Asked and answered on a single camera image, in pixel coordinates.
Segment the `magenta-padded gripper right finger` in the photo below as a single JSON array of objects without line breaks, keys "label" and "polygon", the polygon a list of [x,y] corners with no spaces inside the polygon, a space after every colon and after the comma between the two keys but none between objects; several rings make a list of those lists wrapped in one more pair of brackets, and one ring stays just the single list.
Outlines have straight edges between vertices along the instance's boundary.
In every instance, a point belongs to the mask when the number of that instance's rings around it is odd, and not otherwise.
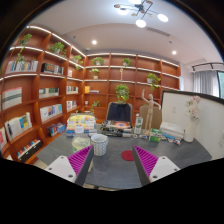
[{"label": "magenta-padded gripper right finger", "polygon": [[180,170],[168,157],[157,157],[139,146],[133,146],[132,154],[143,186]]}]

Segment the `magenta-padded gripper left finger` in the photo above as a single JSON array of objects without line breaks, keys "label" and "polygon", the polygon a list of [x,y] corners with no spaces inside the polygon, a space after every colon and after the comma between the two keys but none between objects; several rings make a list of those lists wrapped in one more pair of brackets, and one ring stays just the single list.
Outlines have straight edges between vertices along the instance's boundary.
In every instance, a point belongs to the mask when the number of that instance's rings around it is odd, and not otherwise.
[{"label": "magenta-padded gripper left finger", "polygon": [[46,171],[78,186],[82,186],[85,182],[93,155],[93,146],[87,146],[68,157],[64,155],[59,156],[46,168]]}]

